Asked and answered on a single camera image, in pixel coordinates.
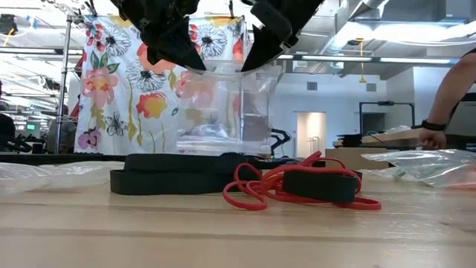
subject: black wristwatch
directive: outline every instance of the black wristwatch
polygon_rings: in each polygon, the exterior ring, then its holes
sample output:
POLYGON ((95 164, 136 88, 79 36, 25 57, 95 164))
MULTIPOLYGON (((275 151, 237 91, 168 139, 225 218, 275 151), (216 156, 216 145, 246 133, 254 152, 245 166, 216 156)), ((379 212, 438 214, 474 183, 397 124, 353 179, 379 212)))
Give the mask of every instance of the black wristwatch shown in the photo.
POLYGON ((445 131, 446 124, 432 124, 432 123, 428 123, 426 120, 423 120, 422 127, 427 130, 445 131))

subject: red cable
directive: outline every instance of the red cable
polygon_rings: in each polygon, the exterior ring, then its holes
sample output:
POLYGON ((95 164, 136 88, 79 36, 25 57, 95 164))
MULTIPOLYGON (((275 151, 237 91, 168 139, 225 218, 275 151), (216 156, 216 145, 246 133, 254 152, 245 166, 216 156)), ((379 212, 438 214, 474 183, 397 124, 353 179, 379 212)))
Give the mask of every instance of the red cable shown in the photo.
MULTIPOLYGON (((308 173, 337 173, 348 176, 353 176, 357 179, 357 189, 356 194, 361 190, 361 179, 357 174, 351 170, 345 169, 344 163, 338 159, 331 158, 321 158, 321 152, 313 153, 306 160, 301 162, 299 165, 284 165, 277 167, 273 170, 270 170, 268 173, 262 175, 254 166, 249 163, 242 163, 234 171, 234 181, 230 182, 223 189, 223 198, 226 202, 237 208, 243 208, 249 211, 259 211, 266 209, 268 203, 266 202, 266 197, 273 200, 278 200, 282 202, 293 202, 293 203, 327 203, 325 201, 314 200, 305 197, 296 197, 292 194, 287 194, 282 190, 283 185, 283 173, 285 171, 304 171, 308 173), (317 161, 334 161, 340 164, 340 168, 336 167, 312 167, 312 164, 317 161), (239 170, 243 167, 251 169, 259 178, 257 181, 242 181, 239 179, 239 170), (237 186, 243 193, 247 194, 250 197, 258 200, 258 203, 249 203, 249 202, 240 202, 236 201, 233 197, 230 196, 228 191, 230 188, 237 186)), ((380 210, 382 209, 382 204, 377 200, 371 200, 363 197, 356 197, 355 202, 350 204, 338 204, 333 203, 341 208, 351 208, 357 210, 380 210)))

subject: floral fabric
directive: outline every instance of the floral fabric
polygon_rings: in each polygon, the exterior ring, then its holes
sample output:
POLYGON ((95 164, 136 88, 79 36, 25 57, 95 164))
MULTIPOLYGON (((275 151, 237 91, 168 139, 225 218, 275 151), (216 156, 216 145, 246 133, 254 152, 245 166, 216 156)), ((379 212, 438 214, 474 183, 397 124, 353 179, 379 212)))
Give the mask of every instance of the floral fabric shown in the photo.
MULTIPOLYGON (((194 96, 198 108, 213 100, 204 85, 194 92, 186 69, 147 61, 147 47, 130 22, 117 16, 85 18, 80 113, 75 151, 126 155, 177 153, 179 102, 194 96)), ((190 21, 190 38, 204 60, 243 60, 243 18, 190 21)))

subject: transparent acrylic box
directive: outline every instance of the transparent acrylic box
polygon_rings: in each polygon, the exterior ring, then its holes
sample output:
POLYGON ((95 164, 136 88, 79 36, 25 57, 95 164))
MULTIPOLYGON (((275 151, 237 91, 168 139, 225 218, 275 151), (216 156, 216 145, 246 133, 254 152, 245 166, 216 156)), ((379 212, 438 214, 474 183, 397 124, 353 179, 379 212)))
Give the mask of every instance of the transparent acrylic box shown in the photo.
POLYGON ((241 62, 205 61, 208 71, 182 75, 177 149, 210 154, 270 154, 269 105, 282 72, 241 62))

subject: table surface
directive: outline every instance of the table surface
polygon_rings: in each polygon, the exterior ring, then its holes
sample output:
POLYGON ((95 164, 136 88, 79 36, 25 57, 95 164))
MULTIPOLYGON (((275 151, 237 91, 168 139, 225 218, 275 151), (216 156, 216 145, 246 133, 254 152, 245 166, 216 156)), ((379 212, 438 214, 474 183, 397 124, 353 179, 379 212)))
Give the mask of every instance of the table surface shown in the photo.
POLYGON ((476 194, 365 182, 381 211, 220 194, 122 197, 107 185, 0 198, 0 267, 475 267, 476 194))
MULTIPOLYGON (((415 129, 415 130, 404 130, 397 133, 382 133, 382 134, 375 134, 372 136, 364 136, 362 137, 362 144, 363 145, 382 145, 382 142, 386 143, 387 145, 393 146, 414 146, 417 144, 417 139, 419 132, 422 129, 415 129)), ((334 147, 342 146, 342 141, 334 141, 332 143, 334 147)))

